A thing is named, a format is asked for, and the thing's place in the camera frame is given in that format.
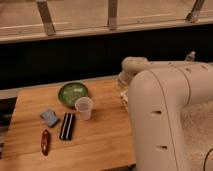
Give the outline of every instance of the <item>green plate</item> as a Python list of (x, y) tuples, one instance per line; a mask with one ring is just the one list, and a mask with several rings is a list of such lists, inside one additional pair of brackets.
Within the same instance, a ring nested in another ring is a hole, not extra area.
[(88, 89), (82, 83), (69, 83), (58, 92), (59, 100), (68, 107), (74, 107), (75, 101), (80, 97), (88, 97)]

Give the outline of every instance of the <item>wooden cutting board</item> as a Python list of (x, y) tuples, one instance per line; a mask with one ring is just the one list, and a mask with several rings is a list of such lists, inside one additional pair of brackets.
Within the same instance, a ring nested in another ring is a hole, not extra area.
[[(18, 94), (3, 148), (0, 168), (4, 170), (106, 170), (135, 163), (129, 115), (119, 97), (116, 80), (84, 82), (94, 101), (92, 118), (77, 119), (73, 139), (61, 141), (65, 112), (57, 98), (61, 86), (27, 89)], [(61, 121), (48, 128), (40, 118), (47, 108)], [(41, 153), (41, 135), (51, 133), (48, 156)]]

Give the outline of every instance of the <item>clear cup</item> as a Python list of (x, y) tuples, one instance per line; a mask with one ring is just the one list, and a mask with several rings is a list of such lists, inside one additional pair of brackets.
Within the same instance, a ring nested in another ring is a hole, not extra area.
[(89, 97), (80, 97), (75, 102), (75, 109), (80, 114), (80, 119), (89, 120), (91, 118), (93, 101)]

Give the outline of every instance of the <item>black wall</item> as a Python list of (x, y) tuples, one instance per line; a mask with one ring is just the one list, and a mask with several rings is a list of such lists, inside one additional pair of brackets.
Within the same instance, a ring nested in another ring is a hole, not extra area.
[(0, 89), (117, 74), (126, 56), (213, 56), (213, 25), (0, 45)]

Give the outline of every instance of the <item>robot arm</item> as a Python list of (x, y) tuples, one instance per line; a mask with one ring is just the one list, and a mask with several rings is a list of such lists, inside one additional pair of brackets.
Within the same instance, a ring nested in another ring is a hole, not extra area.
[(127, 57), (122, 61), (122, 71), (118, 75), (118, 81), (123, 85), (129, 85), (133, 77), (144, 70), (151, 68), (163, 68), (172, 66), (189, 65), (190, 61), (155, 61), (148, 62), (145, 57)]
[(128, 95), (138, 171), (190, 171), (180, 111), (213, 99), (213, 67), (149, 68), (133, 78)]

